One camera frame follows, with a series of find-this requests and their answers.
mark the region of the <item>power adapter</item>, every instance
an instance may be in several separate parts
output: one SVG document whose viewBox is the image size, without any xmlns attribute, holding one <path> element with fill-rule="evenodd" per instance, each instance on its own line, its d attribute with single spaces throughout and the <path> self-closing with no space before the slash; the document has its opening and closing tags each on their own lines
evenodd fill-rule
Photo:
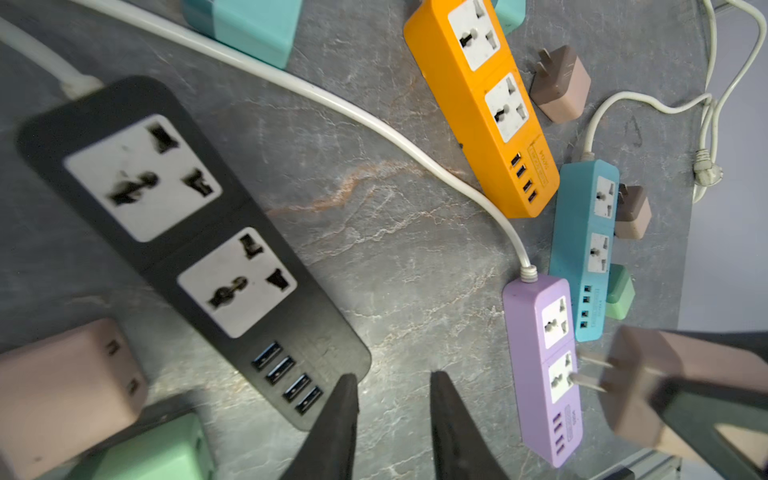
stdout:
<svg viewBox="0 0 768 480">
<path fill-rule="evenodd" d="M 87 457 L 65 480 L 214 480 L 200 419 L 187 413 Z"/>
<path fill-rule="evenodd" d="M 677 333 L 622 326 L 607 356 L 579 352 L 582 362 L 603 366 L 594 383 L 611 429 L 624 439 L 669 455 L 703 459 L 656 413 L 648 400 L 665 379 L 677 378 L 768 393 L 768 364 L 744 349 Z M 717 431 L 763 470 L 768 463 L 768 435 L 731 425 Z"/>
<path fill-rule="evenodd" d="M 619 184 L 619 201 L 616 209 L 616 237 L 639 240 L 645 235 L 650 218 L 650 203 L 645 189 Z"/>
<path fill-rule="evenodd" d="M 298 429 L 371 355 L 173 94 L 131 77 L 28 121 L 22 156 Z"/>
<path fill-rule="evenodd" d="M 563 165 L 549 273 L 571 286 L 578 342 L 603 335 L 619 170 L 602 160 Z"/>
<path fill-rule="evenodd" d="M 182 0 L 198 32 L 278 68 L 288 65 L 303 0 Z"/>
<path fill-rule="evenodd" d="M 514 280 L 502 299 L 523 442 L 560 467 L 584 434 L 568 282 Z"/>
<path fill-rule="evenodd" d="M 624 265 L 611 264 L 608 273 L 608 294 L 605 299 L 605 316 L 623 320 L 627 318 L 634 300 L 634 284 Z"/>
<path fill-rule="evenodd" d="M 112 319 L 0 355 L 0 452 L 31 480 L 134 423 L 147 381 Z"/>
<path fill-rule="evenodd" d="M 525 0 L 491 0 L 504 35 L 522 25 L 525 20 Z"/>
<path fill-rule="evenodd" d="M 551 54 L 544 49 L 538 55 L 541 61 L 536 64 L 531 98 L 556 124 L 579 118 L 584 113 L 592 79 L 576 51 L 563 45 Z"/>
<path fill-rule="evenodd" d="M 425 0 L 404 34 L 485 196 L 538 216 L 560 177 L 490 0 Z"/>
</svg>

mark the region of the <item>orange power strip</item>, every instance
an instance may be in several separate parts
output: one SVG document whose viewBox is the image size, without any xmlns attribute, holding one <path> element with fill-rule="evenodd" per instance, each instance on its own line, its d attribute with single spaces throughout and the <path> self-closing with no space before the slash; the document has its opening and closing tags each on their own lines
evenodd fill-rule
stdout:
<svg viewBox="0 0 768 480">
<path fill-rule="evenodd" d="M 489 0 L 424 0 L 406 43 L 491 202 L 536 217 L 560 175 Z"/>
</svg>

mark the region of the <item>tabletop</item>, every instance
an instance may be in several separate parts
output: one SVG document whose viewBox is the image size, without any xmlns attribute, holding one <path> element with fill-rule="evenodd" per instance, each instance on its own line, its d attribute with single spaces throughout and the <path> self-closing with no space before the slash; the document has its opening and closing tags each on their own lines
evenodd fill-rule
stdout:
<svg viewBox="0 0 768 480">
<path fill-rule="evenodd" d="M 178 0 L 135 0 L 184 23 Z M 306 0 L 287 71 L 370 111 L 479 187 L 402 36 L 409 0 Z M 590 478 L 637 447 L 582 392 L 584 440 L 554 470 L 521 442 L 501 291 L 511 244 L 470 200 L 365 127 L 275 85 L 64 0 L 0 0 L 0 16 L 104 82 L 167 84 L 370 348 L 359 385 L 354 478 L 434 478 L 429 373 L 449 373 L 510 478 Z M 701 93 L 706 22 L 697 0 L 529 0 L 508 36 L 530 86 L 537 51 L 572 45 L 592 77 L 584 115 L 536 111 L 558 166 L 578 158 L 602 100 L 620 90 L 680 104 Z M 57 82 L 0 45 L 0 352 L 100 316 L 115 318 L 151 382 L 148 403 L 182 399 L 204 421 L 221 480 L 278 478 L 296 430 L 19 157 L 24 119 L 63 102 Z M 647 188 L 643 240 L 617 240 L 637 297 L 626 324 L 674 328 L 700 113 L 623 102 L 594 150 Z M 554 201 L 513 220 L 546 272 Z M 619 322 L 608 320 L 606 350 Z"/>
</svg>

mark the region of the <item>blue power strip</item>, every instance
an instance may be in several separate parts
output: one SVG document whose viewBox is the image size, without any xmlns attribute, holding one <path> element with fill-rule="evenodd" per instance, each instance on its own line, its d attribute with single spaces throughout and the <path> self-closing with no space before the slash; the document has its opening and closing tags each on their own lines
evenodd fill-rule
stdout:
<svg viewBox="0 0 768 480">
<path fill-rule="evenodd" d="M 525 20 L 525 0 L 491 0 L 504 35 L 522 25 Z"/>
<path fill-rule="evenodd" d="M 278 68 L 288 65 L 303 0 L 182 0 L 192 28 Z"/>
<path fill-rule="evenodd" d="M 618 188 L 619 170 L 602 160 L 560 169 L 549 274 L 571 286 L 578 342 L 603 335 Z"/>
</svg>

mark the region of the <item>black power strip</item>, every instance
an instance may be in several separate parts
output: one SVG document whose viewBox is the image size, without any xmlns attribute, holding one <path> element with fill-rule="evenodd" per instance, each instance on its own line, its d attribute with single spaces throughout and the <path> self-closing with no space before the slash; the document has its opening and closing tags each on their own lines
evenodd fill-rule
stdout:
<svg viewBox="0 0 768 480">
<path fill-rule="evenodd" d="M 298 429 L 341 375 L 369 371 L 370 351 L 159 81 L 126 78 L 32 118 L 17 145 Z"/>
</svg>

